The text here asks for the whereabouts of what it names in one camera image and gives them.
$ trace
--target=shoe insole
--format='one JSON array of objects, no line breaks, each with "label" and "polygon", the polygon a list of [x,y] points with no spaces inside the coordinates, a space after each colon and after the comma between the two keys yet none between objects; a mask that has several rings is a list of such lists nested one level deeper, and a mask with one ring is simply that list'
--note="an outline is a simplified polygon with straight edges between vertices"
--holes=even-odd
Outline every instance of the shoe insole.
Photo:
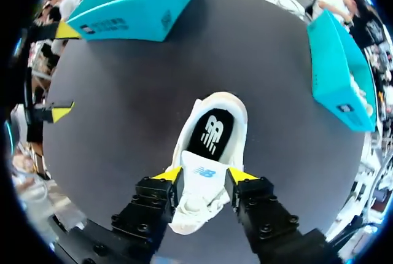
[{"label": "shoe insole", "polygon": [[187,150],[219,161],[233,130],[234,118],[228,111],[212,109],[205,113],[192,132]]}]

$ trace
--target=shoe tongue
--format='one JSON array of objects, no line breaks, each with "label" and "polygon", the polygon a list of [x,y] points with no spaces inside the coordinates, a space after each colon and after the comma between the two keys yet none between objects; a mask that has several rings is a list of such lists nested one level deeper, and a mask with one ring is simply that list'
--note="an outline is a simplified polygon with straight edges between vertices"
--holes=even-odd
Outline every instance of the shoe tongue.
[{"label": "shoe tongue", "polygon": [[188,152],[186,150],[182,151],[181,165],[183,168],[187,168],[188,170],[192,169],[193,171],[203,169],[201,173],[204,177],[215,176],[215,173],[212,173],[213,171],[217,172],[217,170],[224,170],[225,172],[229,167],[226,164],[201,157],[200,155],[196,155],[195,153]]},{"label": "shoe tongue", "polygon": [[194,211],[204,200],[209,204],[223,189],[228,165],[209,160],[192,152],[183,151],[181,165],[184,171],[184,190],[194,198],[187,200],[186,208]]}]

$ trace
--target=bolt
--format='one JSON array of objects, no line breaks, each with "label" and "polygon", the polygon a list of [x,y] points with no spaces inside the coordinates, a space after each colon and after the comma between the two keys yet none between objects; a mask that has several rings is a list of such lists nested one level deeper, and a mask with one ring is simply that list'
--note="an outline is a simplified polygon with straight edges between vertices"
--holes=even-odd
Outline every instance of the bolt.
[{"label": "bolt", "polygon": [[270,224],[265,224],[264,226],[259,228],[261,233],[269,233],[272,231]]},{"label": "bolt", "polygon": [[289,219],[289,222],[295,224],[295,223],[299,222],[299,217],[292,215]]},{"label": "bolt", "polygon": [[248,205],[250,206],[255,206],[257,204],[257,201],[253,198],[250,198],[250,200],[248,201]]},{"label": "bolt", "polygon": [[93,251],[95,251],[97,255],[103,257],[107,254],[107,247],[102,244],[95,244],[93,246]]},{"label": "bolt", "polygon": [[96,264],[96,262],[91,258],[86,258],[82,261],[82,264]]},{"label": "bolt", "polygon": [[119,215],[113,215],[111,217],[111,219],[112,219],[113,222],[118,222],[120,218],[119,218]]},{"label": "bolt", "polygon": [[140,224],[138,226],[138,231],[140,231],[140,232],[147,232],[148,227],[149,226],[147,226],[146,224]]}]

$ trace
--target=gray table surface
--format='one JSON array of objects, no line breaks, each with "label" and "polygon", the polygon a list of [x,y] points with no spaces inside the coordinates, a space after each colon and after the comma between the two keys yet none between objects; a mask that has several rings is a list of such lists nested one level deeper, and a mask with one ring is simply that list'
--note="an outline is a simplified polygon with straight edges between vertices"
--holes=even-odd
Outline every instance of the gray table surface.
[{"label": "gray table surface", "polygon": [[[364,135],[314,101],[305,23],[263,0],[193,0],[162,43],[70,42],[49,101],[76,104],[44,127],[47,167],[73,203],[110,227],[135,183],[171,163],[195,100],[222,90],[247,107],[245,170],[274,183],[300,231],[327,231],[351,189]],[[256,263],[229,206],[192,235],[169,228],[158,255]]]}]

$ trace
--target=white sneaker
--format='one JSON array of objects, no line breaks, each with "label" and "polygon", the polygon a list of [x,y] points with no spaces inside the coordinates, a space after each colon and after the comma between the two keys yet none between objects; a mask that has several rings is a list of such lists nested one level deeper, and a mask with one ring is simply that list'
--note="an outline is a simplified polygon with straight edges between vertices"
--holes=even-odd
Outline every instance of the white sneaker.
[{"label": "white sneaker", "polygon": [[247,110],[235,95],[217,92],[195,101],[167,169],[184,170],[183,194],[169,224],[174,232],[197,231],[229,202],[226,170],[243,170],[246,135]]}]

